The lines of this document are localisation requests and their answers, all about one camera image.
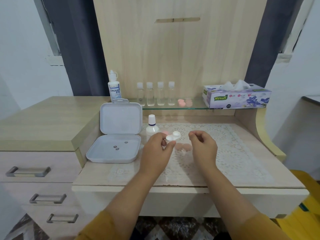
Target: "hand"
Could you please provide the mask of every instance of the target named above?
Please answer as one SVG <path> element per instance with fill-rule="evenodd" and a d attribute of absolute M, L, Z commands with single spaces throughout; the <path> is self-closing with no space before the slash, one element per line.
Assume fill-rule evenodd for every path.
<path fill-rule="evenodd" d="M 154 134 L 144 145 L 142 151 L 139 173 L 153 178 L 154 181 L 157 180 L 165 170 L 172 150 L 176 145 L 175 141 L 167 144 L 165 142 L 166 136 L 166 134 L 160 132 Z"/>
<path fill-rule="evenodd" d="M 189 139 L 193 146 L 192 154 L 194 162 L 203 176 L 217 169 L 216 156 L 218 146 L 216 141 L 202 130 L 190 131 Z"/>

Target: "small clear plastic bottle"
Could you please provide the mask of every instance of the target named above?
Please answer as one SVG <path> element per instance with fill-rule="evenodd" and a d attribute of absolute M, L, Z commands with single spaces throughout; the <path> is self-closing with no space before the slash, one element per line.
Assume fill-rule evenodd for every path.
<path fill-rule="evenodd" d="M 148 106 L 155 104 L 155 91 L 152 89 L 152 82 L 146 83 L 146 104 Z"/>
<path fill-rule="evenodd" d="M 139 103 L 141 106 L 145 106 L 146 104 L 142 82 L 137 82 L 137 103 Z"/>
<path fill-rule="evenodd" d="M 169 89 L 168 89 L 168 105 L 175 105 L 176 104 L 176 92 L 174 90 L 174 81 L 169 82 Z"/>
<path fill-rule="evenodd" d="M 157 104 L 161 106 L 165 104 L 165 90 L 162 81 L 158 81 Z"/>

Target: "white plastic storage box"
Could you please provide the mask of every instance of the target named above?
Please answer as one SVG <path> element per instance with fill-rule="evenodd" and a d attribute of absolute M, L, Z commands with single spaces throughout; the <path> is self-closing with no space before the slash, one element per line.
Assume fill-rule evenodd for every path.
<path fill-rule="evenodd" d="M 86 153 L 94 163 L 130 163 L 138 154 L 142 129 L 142 107 L 117 98 L 100 108 L 100 136 Z"/>

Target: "open box lid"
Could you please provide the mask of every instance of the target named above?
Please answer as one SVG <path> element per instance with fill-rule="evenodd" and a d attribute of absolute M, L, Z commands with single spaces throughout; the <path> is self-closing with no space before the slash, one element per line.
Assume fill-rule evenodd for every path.
<path fill-rule="evenodd" d="M 138 134 L 142 129 L 142 107 L 117 98 L 100 108 L 100 130 L 103 134 Z"/>

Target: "mustard yellow sleeve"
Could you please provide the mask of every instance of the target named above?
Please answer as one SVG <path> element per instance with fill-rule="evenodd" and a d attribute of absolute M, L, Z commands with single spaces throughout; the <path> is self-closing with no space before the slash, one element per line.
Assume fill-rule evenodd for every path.
<path fill-rule="evenodd" d="M 75 240 L 121 240 L 117 233 L 115 224 L 111 215 L 103 210 L 101 211 L 82 231 Z"/>
<path fill-rule="evenodd" d="M 231 237 L 232 240 L 291 240 L 280 227 L 261 213 L 247 220 Z"/>

